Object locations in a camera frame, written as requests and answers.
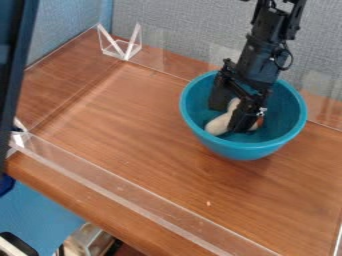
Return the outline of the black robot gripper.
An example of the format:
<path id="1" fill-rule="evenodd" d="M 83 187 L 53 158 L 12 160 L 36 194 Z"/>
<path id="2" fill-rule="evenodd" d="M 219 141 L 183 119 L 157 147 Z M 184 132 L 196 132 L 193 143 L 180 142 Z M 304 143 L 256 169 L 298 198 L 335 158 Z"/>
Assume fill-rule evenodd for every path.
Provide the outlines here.
<path id="1" fill-rule="evenodd" d="M 229 58 L 223 60 L 213 79 L 208 107 L 215 111 L 227 109 L 228 132 L 251 132 L 263 125 L 267 109 L 246 110 L 240 99 L 259 106 L 264 104 L 279 73 L 288 69 L 284 63 L 291 53 L 282 44 L 282 41 L 270 42 L 248 34 L 237 62 Z"/>

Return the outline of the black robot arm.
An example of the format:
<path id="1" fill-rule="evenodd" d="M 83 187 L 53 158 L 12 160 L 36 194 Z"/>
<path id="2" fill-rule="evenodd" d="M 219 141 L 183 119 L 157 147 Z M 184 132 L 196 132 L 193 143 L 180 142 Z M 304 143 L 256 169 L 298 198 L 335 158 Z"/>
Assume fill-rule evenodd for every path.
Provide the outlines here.
<path id="1" fill-rule="evenodd" d="M 213 136 L 227 132 L 243 133 L 259 127 L 258 122 L 267 111 L 267 98 L 279 73 L 290 69 L 292 58 L 287 41 L 295 39 L 300 30 L 300 16 L 306 0 L 282 0 L 292 4 L 290 12 L 276 7 L 275 0 L 258 0 L 251 20 L 251 32 L 233 63 L 223 60 L 217 71 L 208 108 L 223 111 L 204 130 Z"/>

